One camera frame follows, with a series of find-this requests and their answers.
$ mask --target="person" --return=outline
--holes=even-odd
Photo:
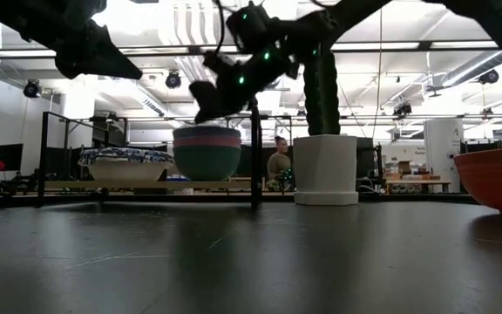
[[[288,142],[286,139],[276,136],[276,153],[268,158],[268,179],[274,180],[283,171],[292,167],[292,161],[286,155],[288,153]]]

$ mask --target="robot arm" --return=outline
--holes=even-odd
[[[105,6],[106,0],[0,0],[0,23],[54,50],[56,67],[68,79],[140,79],[142,72],[112,43],[107,28],[91,20]]]
[[[502,0],[426,0],[441,3],[453,12],[475,19],[502,49]],[[218,74],[216,87],[197,82],[190,90],[200,105],[197,123],[238,113],[256,93],[286,73],[330,49],[336,40],[390,0],[341,0],[296,21],[270,18],[261,6],[251,2],[226,22],[238,38],[238,50],[253,57],[245,64],[231,65],[212,52],[204,65]]]

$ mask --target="orange bowl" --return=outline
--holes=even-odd
[[[502,213],[502,149],[461,154],[454,163],[468,193]]]

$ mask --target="white bowl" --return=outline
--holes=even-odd
[[[94,180],[156,181],[173,159],[164,152],[113,147],[83,151],[78,164],[88,167]]]

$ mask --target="dark table surface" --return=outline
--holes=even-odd
[[[0,210],[0,313],[501,313],[502,217],[429,202]]]

